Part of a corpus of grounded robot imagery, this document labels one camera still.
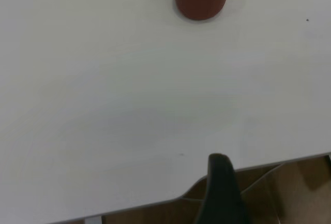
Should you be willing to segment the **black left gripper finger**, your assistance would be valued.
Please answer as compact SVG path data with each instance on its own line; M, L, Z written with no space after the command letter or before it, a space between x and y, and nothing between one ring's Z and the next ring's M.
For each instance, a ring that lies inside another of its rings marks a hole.
M208 157L206 193L195 223L250 223L234 168L226 155Z

